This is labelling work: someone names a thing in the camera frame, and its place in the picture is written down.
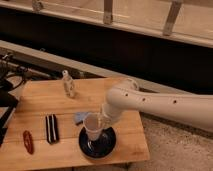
plate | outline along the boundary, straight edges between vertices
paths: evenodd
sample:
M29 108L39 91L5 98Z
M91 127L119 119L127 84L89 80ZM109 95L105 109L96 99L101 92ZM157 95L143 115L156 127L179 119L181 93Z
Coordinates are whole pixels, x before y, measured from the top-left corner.
M90 141L85 128L82 128L79 135L79 146L82 152L92 158L102 158L107 156L115 147L116 135L112 127L102 131L96 141Z

cup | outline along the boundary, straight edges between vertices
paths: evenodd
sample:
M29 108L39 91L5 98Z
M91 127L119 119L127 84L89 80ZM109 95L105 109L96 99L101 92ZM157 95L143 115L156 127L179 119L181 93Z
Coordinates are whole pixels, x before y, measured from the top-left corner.
M90 141L98 140L103 129L99 123L98 114L90 113L87 115L83 121L83 125L86 129L88 139Z

white cup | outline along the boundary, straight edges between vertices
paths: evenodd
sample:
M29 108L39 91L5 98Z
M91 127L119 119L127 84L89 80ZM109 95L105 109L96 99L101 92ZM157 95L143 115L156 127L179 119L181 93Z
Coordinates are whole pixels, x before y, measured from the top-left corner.
M87 136L90 141L96 141L102 132L102 126L98 120L98 114L90 113L83 121Z

small bottle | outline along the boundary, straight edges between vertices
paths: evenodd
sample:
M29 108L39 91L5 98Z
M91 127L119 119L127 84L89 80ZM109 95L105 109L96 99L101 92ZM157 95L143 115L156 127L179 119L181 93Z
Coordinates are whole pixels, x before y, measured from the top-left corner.
M69 75L67 70L62 71L63 75L63 84L64 84L64 90L66 92L66 95L70 98L74 98L75 96L75 90L74 90L74 81L72 77Z

floor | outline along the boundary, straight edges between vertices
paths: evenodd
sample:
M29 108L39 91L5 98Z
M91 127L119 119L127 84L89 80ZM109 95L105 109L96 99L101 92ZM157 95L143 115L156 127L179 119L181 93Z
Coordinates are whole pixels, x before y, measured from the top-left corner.
M11 81L16 84L19 78ZM21 89L13 92L19 96ZM151 159L129 171L213 171L213 133L141 113ZM76 167L75 171L124 171L124 165ZM72 168L50 169L68 171Z

